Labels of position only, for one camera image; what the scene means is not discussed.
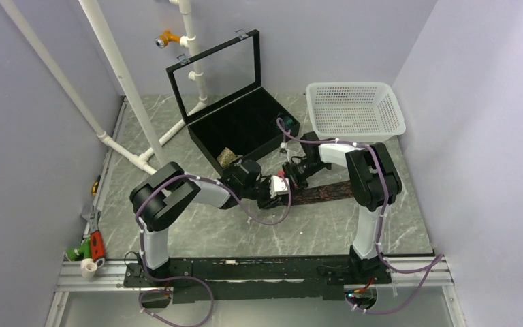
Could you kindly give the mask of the navy orange paisley tie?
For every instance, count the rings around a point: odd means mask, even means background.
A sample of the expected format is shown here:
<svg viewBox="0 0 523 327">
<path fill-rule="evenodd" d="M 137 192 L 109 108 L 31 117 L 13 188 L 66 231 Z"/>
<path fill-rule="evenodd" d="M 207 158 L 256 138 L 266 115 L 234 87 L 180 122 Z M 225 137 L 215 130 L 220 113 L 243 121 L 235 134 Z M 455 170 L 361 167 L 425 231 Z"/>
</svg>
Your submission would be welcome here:
<svg viewBox="0 0 523 327">
<path fill-rule="evenodd" d="M 266 196 L 257 201 L 257 206 L 259 209 L 268 210 L 278 206 L 287 206 L 289 203 L 291 203 L 292 206 L 301 206 L 344 200 L 347 198 L 354 198 L 351 183 L 350 181 L 341 181 L 306 189 L 294 189 L 291 200 L 289 200 L 287 193 L 274 198 Z"/>
</svg>

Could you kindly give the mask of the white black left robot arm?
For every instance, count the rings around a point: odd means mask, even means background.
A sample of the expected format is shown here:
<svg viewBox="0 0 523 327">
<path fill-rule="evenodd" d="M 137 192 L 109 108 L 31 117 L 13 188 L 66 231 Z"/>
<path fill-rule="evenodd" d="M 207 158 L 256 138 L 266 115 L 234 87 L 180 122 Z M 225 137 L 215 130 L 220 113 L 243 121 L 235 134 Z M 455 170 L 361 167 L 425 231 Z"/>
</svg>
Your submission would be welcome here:
<svg viewBox="0 0 523 327">
<path fill-rule="evenodd" d="M 191 175 L 172 161 L 134 188 L 129 199 L 140 228 L 141 275 L 158 286 L 170 276 L 168 228 L 188 205 L 195 202 L 227 210 L 248 199 L 260 209 L 269 209 L 287 196 L 276 194 L 271 178 L 262 175 L 256 161 L 247 159 L 230 165 L 218 180 Z"/>
</svg>

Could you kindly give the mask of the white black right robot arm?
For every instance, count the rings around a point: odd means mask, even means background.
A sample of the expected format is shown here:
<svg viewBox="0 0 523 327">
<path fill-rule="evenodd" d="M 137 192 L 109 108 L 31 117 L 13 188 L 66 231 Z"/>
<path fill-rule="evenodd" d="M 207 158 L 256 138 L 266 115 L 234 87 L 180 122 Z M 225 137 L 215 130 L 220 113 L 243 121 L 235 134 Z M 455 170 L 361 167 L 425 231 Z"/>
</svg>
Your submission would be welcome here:
<svg viewBox="0 0 523 327">
<path fill-rule="evenodd" d="M 402 192 L 402 181 L 387 147 L 379 142 L 367 145 L 339 139 L 296 138 L 287 131 L 284 139 L 304 145 L 306 158 L 313 166 L 335 165 L 347 169 L 349 189 L 360 209 L 349 252 L 351 279 L 363 283 L 376 270 L 385 270 L 380 245 L 383 220 Z"/>
</svg>

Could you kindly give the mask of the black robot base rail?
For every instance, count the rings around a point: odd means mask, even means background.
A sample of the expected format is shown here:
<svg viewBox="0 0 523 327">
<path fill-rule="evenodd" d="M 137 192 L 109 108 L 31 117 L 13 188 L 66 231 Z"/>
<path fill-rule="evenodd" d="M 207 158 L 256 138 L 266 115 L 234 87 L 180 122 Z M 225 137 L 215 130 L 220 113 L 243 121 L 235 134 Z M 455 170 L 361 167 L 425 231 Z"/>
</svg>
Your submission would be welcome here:
<svg viewBox="0 0 523 327">
<path fill-rule="evenodd" d="M 237 258 L 170 258 L 148 275 L 139 261 L 128 263 L 126 288 L 167 287 L 175 304 L 207 300 L 204 281 L 216 300 L 321 298 L 343 300 L 352 287 L 388 285 L 389 270 L 354 255 L 302 255 Z"/>
</svg>

